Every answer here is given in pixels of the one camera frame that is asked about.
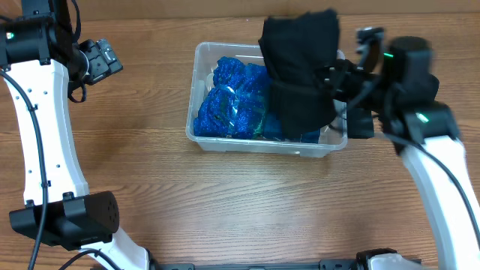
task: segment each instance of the wooden table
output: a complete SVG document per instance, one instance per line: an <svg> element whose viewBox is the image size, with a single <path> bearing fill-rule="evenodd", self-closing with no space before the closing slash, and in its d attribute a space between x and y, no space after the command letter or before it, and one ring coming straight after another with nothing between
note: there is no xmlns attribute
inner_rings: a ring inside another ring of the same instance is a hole
<svg viewBox="0 0 480 270"><path fill-rule="evenodd" d="M362 26L383 26L388 38L432 42L437 99L457 116L479 191L480 14L340 19L340 48L352 60ZM86 103L70 103L80 165L91 192L112 191L121 226L162 263L315 262L390 247L437 264L422 201L390 142L350 140L343 151L315 159L204 152L185 136L196 45L255 44L263 18L82 26L82 40L110 41L124 70L89 87ZM23 207L23 153L11 96L4 83L0 90L0 269L25 269L33 241L16 234L8 219ZM37 269L58 268L73 255L42 246ZM81 259L72 269L94 264Z"/></svg>

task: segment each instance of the black cloth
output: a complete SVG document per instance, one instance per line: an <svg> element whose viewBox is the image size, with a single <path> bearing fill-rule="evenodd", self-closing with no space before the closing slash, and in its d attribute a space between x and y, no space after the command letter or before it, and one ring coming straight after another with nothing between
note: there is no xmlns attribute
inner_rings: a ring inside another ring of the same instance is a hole
<svg viewBox="0 0 480 270"><path fill-rule="evenodd" d="M285 137L317 131L335 119L332 96L314 73L335 62L339 36L333 10L265 21L259 45L273 79L269 109L280 119Z"/></svg>

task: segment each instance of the plastic bin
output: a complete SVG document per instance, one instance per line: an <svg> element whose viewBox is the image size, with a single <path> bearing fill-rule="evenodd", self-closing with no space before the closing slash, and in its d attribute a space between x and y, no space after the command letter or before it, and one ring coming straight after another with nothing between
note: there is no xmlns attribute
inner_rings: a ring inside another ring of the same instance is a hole
<svg viewBox="0 0 480 270"><path fill-rule="evenodd" d="M213 88L213 71L222 56L235 57L245 64L264 65L262 52L257 45L241 45L231 43L203 42L196 47L195 64L193 66L190 104L187 116L187 137L199 144L205 151L240 151L301 155L304 157L322 158L329 152L341 150L347 145L347 118L336 118L333 125L343 130L340 134L328 127L321 130L318 143L275 142L255 139L211 138L194 135L194 119L203 100ZM335 101L337 111L342 110L345 103Z"/></svg>

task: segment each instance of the wood surface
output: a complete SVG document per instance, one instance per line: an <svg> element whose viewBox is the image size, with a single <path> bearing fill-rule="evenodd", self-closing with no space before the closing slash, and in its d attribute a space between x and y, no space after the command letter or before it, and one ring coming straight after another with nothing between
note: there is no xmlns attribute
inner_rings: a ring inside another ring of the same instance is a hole
<svg viewBox="0 0 480 270"><path fill-rule="evenodd" d="M341 45L356 60L355 29L416 35L436 50L437 99L457 116L469 173L480 185L480 14L342 16ZM416 186L392 144L350 140L324 158L204 152L185 136L194 65L202 41L255 44L263 18L86 22L81 40L107 38L124 70L70 103L76 151L92 193L112 191L121 226L162 263L282 263L351 258L390 247L437 264ZM25 269L33 241L8 212L23 207L17 118L0 83L0 269ZM74 253L42 246L36 269ZM95 263L81 259L72 269Z"/></svg>
<svg viewBox="0 0 480 270"><path fill-rule="evenodd" d="M71 0L67 0L74 17ZM339 14L425 14L480 11L477 0L76 0L82 21L299 15L334 8ZM0 14L16 17L22 0L1 0Z"/></svg>

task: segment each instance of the folded black garment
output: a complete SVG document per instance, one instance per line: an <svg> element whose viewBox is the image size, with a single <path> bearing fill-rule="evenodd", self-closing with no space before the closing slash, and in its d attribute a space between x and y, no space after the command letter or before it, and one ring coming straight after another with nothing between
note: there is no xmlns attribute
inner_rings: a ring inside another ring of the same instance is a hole
<svg viewBox="0 0 480 270"><path fill-rule="evenodd" d="M335 119L333 99L314 71L334 63L339 36L333 10L265 21L259 45L273 79L269 110L280 119L285 137L317 131Z"/></svg>

